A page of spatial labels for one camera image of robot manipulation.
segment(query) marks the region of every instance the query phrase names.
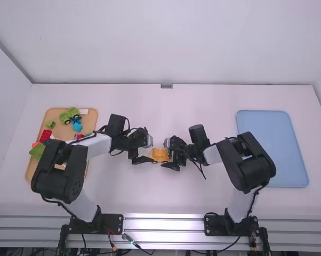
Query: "orange block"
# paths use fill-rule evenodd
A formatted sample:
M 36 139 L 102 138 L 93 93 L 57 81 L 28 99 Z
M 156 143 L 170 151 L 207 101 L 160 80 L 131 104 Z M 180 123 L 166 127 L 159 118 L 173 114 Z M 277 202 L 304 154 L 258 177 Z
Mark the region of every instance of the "orange block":
M 153 148 L 151 150 L 150 158 L 157 162 L 170 162 L 170 158 L 167 156 L 167 149 Z

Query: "white wall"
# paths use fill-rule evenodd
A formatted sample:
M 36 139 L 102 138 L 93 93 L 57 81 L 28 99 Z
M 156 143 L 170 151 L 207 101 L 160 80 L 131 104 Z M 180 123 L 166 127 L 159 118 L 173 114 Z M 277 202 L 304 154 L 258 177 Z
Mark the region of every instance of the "white wall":
M 321 0 L 2 0 L 0 41 L 35 82 L 313 84 Z
M 0 49 L 0 168 L 30 88 L 31 82 Z

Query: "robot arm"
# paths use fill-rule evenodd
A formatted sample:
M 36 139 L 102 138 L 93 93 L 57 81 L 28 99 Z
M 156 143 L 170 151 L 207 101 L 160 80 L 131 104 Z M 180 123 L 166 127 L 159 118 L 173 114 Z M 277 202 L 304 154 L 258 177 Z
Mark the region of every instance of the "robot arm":
M 186 159 L 203 166 L 223 162 L 235 187 L 226 214 L 233 223 L 240 223 L 250 214 L 254 193 L 276 175 L 273 161 L 251 132 L 214 144 L 210 143 L 201 124 L 190 127 L 189 133 L 192 141 L 189 145 L 177 136 L 165 139 L 164 146 L 169 156 L 173 156 L 173 162 L 162 166 L 180 171 L 180 166 L 186 166 Z
M 124 131 L 126 120 L 129 128 Z M 131 131 L 126 117 L 112 114 L 107 125 L 88 137 L 74 141 L 51 140 L 31 180 L 32 191 L 41 194 L 47 202 L 59 202 L 73 217 L 92 222 L 100 208 L 82 191 L 87 162 L 115 149 L 128 151 L 132 164 L 151 162 L 151 158 L 138 157 L 138 148 L 151 147 L 152 137 L 146 128 L 134 130 Z M 55 166 L 64 163 L 64 170 Z

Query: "blue tray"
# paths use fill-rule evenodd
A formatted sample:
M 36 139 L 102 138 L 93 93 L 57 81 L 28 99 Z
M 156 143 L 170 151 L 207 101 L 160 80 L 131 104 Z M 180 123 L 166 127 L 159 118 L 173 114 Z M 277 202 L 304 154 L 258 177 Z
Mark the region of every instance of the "blue tray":
M 250 131 L 272 158 L 277 174 L 270 180 L 269 186 L 307 186 L 309 178 L 288 113 L 240 110 L 236 121 L 239 133 Z

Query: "cork board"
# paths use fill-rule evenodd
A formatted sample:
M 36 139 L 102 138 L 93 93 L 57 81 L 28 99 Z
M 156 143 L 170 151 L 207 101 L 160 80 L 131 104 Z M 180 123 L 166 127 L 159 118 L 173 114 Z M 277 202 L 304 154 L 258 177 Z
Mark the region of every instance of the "cork board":
M 43 130 L 50 130 L 47 126 L 45 126 L 45 123 L 49 120 L 53 120 L 56 122 L 56 126 L 51 129 L 52 135 L 55 137 L 55 139 L 59 140 L 74 140 L 74 134 L 77 132 L 73 130 L 72 124 L 64 125 L 61 123 L 59 115 L 62 112 L 67 111 L 68 108 L 50 108 L 46 111 L 41 128 L 39 129 L 38 136 L 36 138 L 36 141 L 38 141 L 41 137 L 41 134 Z M 81 134 L 87 134 L 95 130 L 95 125 L 97 124 L 97 118 L 98 118 L 98 112 L 94 108 L 88 109 L 87 115 L 81 115 L 81 124 L 83 126 L 83 129 L 81 130 Z M 31 182 L 31 179 L 33 178 L 33 175 L 35 173 L 35 170 L 37 168 L 38 160 L 34 159 L 33 157 L 30 157 L 30 161 L 27 167 L 26 171 L 26 180 L 28 183 Z

